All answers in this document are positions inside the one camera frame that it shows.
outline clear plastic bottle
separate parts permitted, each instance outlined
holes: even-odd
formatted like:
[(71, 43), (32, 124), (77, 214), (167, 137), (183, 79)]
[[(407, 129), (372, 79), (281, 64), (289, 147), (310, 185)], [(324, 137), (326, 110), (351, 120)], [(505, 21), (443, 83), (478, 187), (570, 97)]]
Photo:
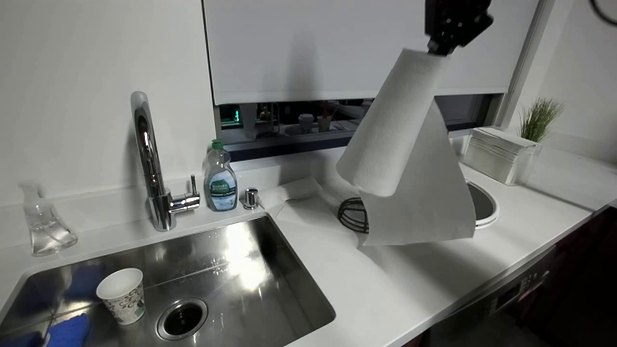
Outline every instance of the clear plastic bottle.
[(210, 210), (233, 210), (237, 204), (237, 179), (229, 166), (223, 143), (214, 139), (204, 160), (204, 199)]

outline blue dish soap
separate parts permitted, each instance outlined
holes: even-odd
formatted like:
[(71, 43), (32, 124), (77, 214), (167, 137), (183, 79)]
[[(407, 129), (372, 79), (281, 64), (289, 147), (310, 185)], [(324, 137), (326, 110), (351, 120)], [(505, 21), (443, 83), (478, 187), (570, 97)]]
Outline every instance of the blue dish soap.
[(214, 139), (204, 160), (204, 199), (210, 210), (225, 212), (237, 204), (237, 179), (223, 143)]

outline kitchen counter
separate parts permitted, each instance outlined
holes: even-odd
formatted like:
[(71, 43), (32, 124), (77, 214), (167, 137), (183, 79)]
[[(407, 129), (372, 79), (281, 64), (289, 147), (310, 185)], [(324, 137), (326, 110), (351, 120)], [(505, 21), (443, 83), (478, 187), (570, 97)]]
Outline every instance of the kitchen counter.
[[(476, 231), (472, 239), (360, 249), (356, 235), (337, 224), (331, 204), (322, 195), (287, 201), (273, 208), (275, 224), (335, 309), (331, 324), (291, 345), (401, 345), (491, 291), (503, 276), (547, 251), (590, 216), (586, 208), (524, 187), (505, 187), (466, 168), (464, 176), (491, 193), (499, 204), (497, 222)], [(127, 201), (123, 195), (108, 197), (100, 203), (100, 210), (123, 201)], [(0, 318), (13, 289), (29, 274), (260, 214), (241, 208), (214, 214), (200, 208), (193, 216), (179, 218), (175, 231), (156, 233), (140, 212), (137, 220), (133, 216), (98, 228), (85, 212), (77, 214), (77, 206), (88, 204), (83, 199), (69, 199), (59, 208), (65, 220), (77, 220), (75, 230), (81, 231), (77, 247), (50, 258), (32, 258), (25, 243), (2, 247)]]

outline kitchen sink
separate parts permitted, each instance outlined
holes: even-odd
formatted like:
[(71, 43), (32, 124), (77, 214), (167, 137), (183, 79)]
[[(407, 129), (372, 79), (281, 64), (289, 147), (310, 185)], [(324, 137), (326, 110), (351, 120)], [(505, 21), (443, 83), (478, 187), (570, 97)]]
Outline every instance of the kitchen sink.
[(466, 183), (470, 199), (474, 203), (474, 210), (476, 210), (476, 230), (480, 228), (488, 228), (489, 224), (493, 224), (497, 220), (497, 203), (493, 197), (489, 197), (488, 191), (484, 191), (482, 187), (474, 185), (474, 183)]
[[(144, 274), (144, 316), (117, 326), (96, 299), (119, 270)], [(146, 245), (25, 280), (2, 326), (0, 345), (42, 341), (52, 326), (88, 316), (85, 345), (287, 345), (335, 312), (270, 216)]]

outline faucet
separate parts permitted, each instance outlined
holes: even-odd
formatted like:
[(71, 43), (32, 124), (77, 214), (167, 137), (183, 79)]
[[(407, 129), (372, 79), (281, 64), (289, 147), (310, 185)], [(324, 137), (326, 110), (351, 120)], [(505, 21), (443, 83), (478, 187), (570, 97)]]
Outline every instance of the faucet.
[(133, 104), (133, 122), (135, 122), (135, 139), (142, 166), (142, 178), (146, 179), (146, 210), (154, 230), (173, 230), (175, 228), (175, 214), (187, 212), (198, 206), (200, 199), (194, 185), (194, 176), (191, 176), (191, 187), (187, 195), (171, 197), (166, 191), (160, 162), (158, 162), (158, 149), (154, 137), (154, 125), (148, 108), (148, 97), (144, 93), (131, 95)]

